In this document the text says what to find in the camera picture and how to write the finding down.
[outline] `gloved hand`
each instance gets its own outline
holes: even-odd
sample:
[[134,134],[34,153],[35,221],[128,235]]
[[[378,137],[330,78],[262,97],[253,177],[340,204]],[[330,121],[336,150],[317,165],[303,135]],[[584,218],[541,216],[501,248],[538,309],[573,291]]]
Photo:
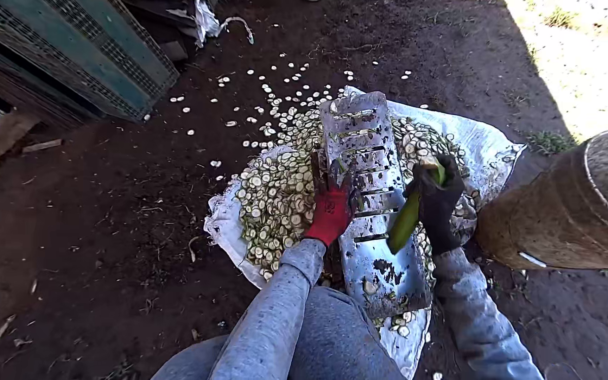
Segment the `gloved hand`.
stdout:
[[464,190],[463,179],[452,156],[438,155],[443,165],[446,179],[442,186],[436,184],[428,171],[420,165],[414,165],[414,180],[407,186],[406,197],[421,196],[419,202],[419,220],[426,229],[433,255],[442,254],[461,246],[459,238],[452,233],[449,219]]
[[344,233],[355,212],[355,202],[351,202],[351,177],[354,169],[349,168],[342,185],[337,186],[337,176],[340,171],[339,162],[334,160],[328,183],[320,183],[317,175],[313,177],[316,210],[313,212],[311,227],[304,234],[304,238],[318,239],[326,247]]

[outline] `black glove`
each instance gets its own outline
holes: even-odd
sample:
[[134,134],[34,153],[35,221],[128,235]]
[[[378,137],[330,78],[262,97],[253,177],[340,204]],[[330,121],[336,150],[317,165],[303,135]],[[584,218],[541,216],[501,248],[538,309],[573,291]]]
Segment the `black glove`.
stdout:
[[414,180],[407,186],[404,195],[420,195],[419,220],[426,229],[426,235],[438,255],[461,246],[459,238],[454,236],[449,225],[454,207],[464,190],[463,179],[452,156],[436,157],[443,165],[446,179],[442,186],[435,183],[433,177],[422,166],[415,164],[412,168]]

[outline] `red glove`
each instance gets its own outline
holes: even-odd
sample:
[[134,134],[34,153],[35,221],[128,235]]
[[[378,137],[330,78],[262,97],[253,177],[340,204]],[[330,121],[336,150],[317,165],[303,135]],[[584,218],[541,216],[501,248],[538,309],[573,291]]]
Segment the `red glove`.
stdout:
[[344,233],[355,211],[355,207],[350,202],[350,182],[353,170],[347,170],[342,186],[337,186],[336,178],[340,169],[339,163],[336,160],[333,161],[328,184],[319,183],[314,175],[316,211],[313,213],[313,222],[307,233],[304,234],[304,238],[318,239],[326,247],[329,247]]

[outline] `jeans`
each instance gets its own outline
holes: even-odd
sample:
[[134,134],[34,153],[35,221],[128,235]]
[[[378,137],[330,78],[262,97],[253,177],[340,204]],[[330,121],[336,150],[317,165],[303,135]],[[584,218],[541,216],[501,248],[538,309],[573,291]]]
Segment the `jeans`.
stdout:
[[[182,350],[152,380],[206,380],[227,336]],[[328,287],[313,288],[307,298],[288,378],[404,380],[365,310]]]

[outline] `gray sleeve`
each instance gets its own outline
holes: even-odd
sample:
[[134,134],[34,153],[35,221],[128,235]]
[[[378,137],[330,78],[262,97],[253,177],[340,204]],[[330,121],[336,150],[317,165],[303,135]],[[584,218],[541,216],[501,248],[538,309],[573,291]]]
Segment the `gray sleeve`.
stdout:
[[461,248],[437,255],[436,295],[454,341],[477,379],[543,380],[529,351],[486,292],[480,267]]
[[317,239],[304,239],[283,253],[280,268],[224,343],[210,379],[285,380],[323,255],[325,245]]

